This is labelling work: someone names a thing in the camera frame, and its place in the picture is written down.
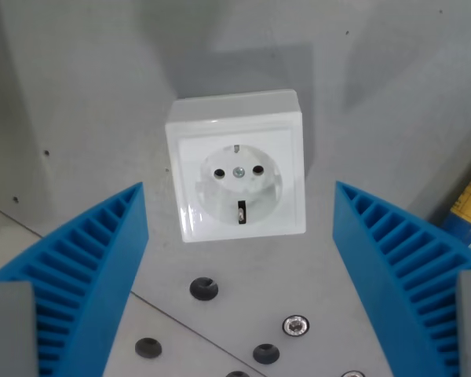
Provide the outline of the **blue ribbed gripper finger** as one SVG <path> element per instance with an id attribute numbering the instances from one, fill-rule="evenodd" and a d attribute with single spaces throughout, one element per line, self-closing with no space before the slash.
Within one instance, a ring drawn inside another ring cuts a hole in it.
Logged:
<path id="1" fill-rule="evenodd" d="M 0 268 L 0 282 L 33 288 L 41 376 L 103 375 L 147 243 L 136 183 Z"/>
<path id="2" fill-rule="evenodd" d="M 456 283 L 471 249 L 343 182 L 333 239 L 394 376 L 458 376 Z"/>

